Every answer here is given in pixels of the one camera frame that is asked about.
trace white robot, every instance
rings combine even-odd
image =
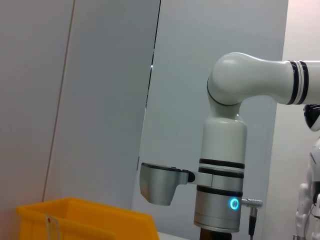
[[[240,206],[247,205],[252,238],[261,202],[242,199],[247,127],[239,116],[240,105],[258,95],[286,105],[320,104],[320,61],[267,61],[229,53],[216,62],[206,87],[210,116],[204,123],[198,171],[142,163],[140,192],[152,204],[169,206],[177,185],[197,185],[193,222],[201,228],[201,240],[231,240],[231,233],[239,231]],[[300,214],[309,211],[309,205]]]
[[[320,130],[320,105],[306,105],[304,116],[313,132]],[[295,214],[296,237],[297,240],[306,240],[311,207],[315,205],[316,226],[312,240],[320,240],[320,137],[312,146],[306,179],[307,183],[302,183],[299,187],[298,209]]]

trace yellow plastic box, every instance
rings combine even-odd
[[[46,215],[57,219],[61,240],[159,240],[150,215],[77,198],[16,208],[19,240],[46,240]]]

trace black base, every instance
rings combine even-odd
[[[312,184],[313,184],[313,193],[314,193],[312,200],[313,200],[314,205],[316,205],[318,195],[320,194],[320,181],[313,181]]]
[[[200,240],[232,240],[232,235],[227,232],[210,231],[201,228]]]

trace white robotic arm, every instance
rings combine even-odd
[[[198,172],[142,163],[140,192],[150,203],[170,205],[177,185],[197,184],[194,224],[231,239],[230,233],[239,231],[245,171],[241,102],[267,95],[280,104],[320,104],[320,61],[266,61],[230,53],[215,64],[207,92],[210,116]]]

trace blue led ring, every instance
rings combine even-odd
[[[232,198],[231,201],[230,201],[230,207],[231,207],[233,210],[237,210],[237,209],[239,208],[239,201],[238,201],[238,199]]]

